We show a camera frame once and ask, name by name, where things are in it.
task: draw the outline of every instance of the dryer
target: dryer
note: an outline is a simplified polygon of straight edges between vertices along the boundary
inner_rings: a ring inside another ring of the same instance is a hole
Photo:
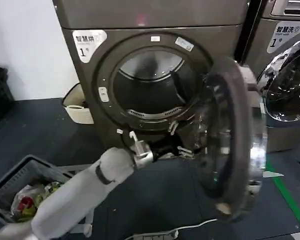
[[[205,76],[233,56],[247,0],[54,0],[105,147],[187,135]]]
[[[268,126],[268,152],[300,144],[300,0],[262,0],[250,14],[243,51],[261,89]]]

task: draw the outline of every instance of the white wall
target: white wall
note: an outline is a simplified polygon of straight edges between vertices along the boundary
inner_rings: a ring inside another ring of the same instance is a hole
[[[51,0],[0,0],[0,66],[16,100],[60,98],[79,81]]]

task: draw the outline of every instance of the green floor tape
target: green floor tape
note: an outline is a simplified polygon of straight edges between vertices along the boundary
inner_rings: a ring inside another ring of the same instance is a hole
[[[266,161],[266,170],[271,172],[276,172],[276,170],[272,167],[269,160]],[[282,181],[280,176],[272,177],[274,184],[280,191],[281,195],[283,196],[285,202],[288,204],[289,208],[292,210],[295,218],[300,223],[300,208],[298,207],[297,203],[295,202],[294,198],[288,191],[288,189],[285,187],[284,182]]]

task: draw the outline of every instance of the white sticker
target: white sticker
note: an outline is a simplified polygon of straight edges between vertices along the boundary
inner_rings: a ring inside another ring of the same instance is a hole
[[[191,52],[191,50],[194,48],[194,45],[187,40],[183,39],[182,37],[178,37],[175,42],[178,46],[184,48],[188,52]]]
[[[160,36],[151,36],[151,42],[160,42]]]
[[[105,86],[101,86],[98,88],[100,99],[103,103],[109,102],[107,88]]]
[[[117,134],[124,134],[124,131],[123,131],[122,129],[118,128],[118,129],[116,130],[116,133],[117,133]]]
[[[266,51],[271,54],[280,46],[285,44],[294,36],[300,33],[300,21],[281,21],[279,22],[273,32],[272,38],[269,42]]]
[[[107,39],[103,30],[74,30],[72,37],[81,62],[88,63],[96,49]]]

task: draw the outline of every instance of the white robot arm cover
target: white robot arm cover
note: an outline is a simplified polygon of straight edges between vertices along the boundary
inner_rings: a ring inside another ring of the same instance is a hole
[[[133,172],[134,162],[127,151],[107,150],[93,165],[76,174],[43,201],[31,225],[29,222],[8,224],[0,230],[0,240],[34,239],[27,238],[33,234],[40,240],[61,237]]]

